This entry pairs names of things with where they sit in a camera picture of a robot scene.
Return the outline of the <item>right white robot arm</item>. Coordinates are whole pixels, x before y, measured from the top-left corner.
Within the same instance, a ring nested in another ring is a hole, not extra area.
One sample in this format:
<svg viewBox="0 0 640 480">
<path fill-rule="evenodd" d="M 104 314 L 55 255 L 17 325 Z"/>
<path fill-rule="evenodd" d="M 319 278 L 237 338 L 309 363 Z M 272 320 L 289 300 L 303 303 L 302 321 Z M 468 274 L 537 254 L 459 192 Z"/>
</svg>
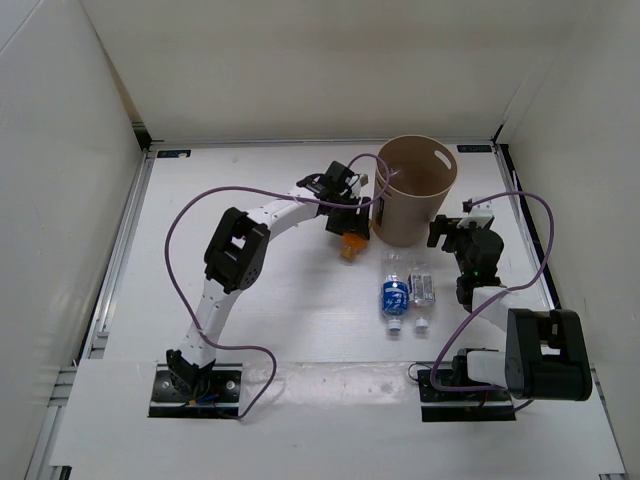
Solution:
<svg viewBox="0 0 640 480">
<path fill-rule="evenodd" d="M 502 350 L 466 348 L 448 377 L 430 370 L 430 386 L 470 400 L 481 391 L 505 391 L 520 400 L 586 401 L 593 379 L 579 315 L 568 309 L 536 311 L 497 275 L 504 250 L 488 220 L 438 215 L 427 245 L 454 255 L 460 275 L 456 297 L 471 319 L 483 317 L 506 334 Z"/>
</svg>

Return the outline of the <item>orange plastic bottle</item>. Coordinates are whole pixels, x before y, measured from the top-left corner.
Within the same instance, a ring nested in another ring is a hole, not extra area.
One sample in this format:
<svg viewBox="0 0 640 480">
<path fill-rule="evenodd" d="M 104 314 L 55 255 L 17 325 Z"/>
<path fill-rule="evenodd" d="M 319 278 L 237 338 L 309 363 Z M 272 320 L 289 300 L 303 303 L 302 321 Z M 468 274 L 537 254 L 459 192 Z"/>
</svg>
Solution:
<svg viewBox="0 0 640 480">
<path fill-rule="evenodd" d="M 357 255 L 366 248 L 368 240 L 356 233 L 344 233 L 342 235 L 341 257 L 349 262 L 355 260 Z"/>
</svg>

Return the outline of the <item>small clear labelled bottle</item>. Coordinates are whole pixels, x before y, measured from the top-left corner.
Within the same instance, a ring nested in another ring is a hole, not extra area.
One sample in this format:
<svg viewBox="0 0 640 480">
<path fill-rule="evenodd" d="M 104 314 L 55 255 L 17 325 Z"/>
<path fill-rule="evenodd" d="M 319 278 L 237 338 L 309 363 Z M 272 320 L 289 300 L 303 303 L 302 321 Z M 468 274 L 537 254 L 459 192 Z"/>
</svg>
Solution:
<svg viewBox="0 0 640 480">
<path fill-rule="evenodd" d="M 409 268 L 409 307 L 415 331 L 425 334 L 436 302 L 434 282 L 425 263 L 414 262 Z"/>
</svg>

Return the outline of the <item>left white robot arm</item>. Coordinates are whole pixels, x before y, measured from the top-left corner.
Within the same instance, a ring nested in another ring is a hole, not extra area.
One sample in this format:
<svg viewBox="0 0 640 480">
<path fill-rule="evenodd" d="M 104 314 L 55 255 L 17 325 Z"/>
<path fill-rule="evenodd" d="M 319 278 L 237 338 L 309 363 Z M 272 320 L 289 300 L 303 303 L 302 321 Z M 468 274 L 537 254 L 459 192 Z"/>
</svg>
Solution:
<svg viewBox="0 0 640 480">
<path fill-rule="evenodd" d="M 366 177 L 332 162 L 326 172 L 299 180 L 288 193 L 248 211 L 228 208 L 204 253 L 204 286 L 181 345 L 166 352 L 171 382 L 197 400 L 210 388 L 217 345 L 239 295 L 259 278 L 269 242 L 300 223 L 325 216 L 325 230 L 356 254 L 370 240 L 371 199 L 360 195 Z"/>
</svg>

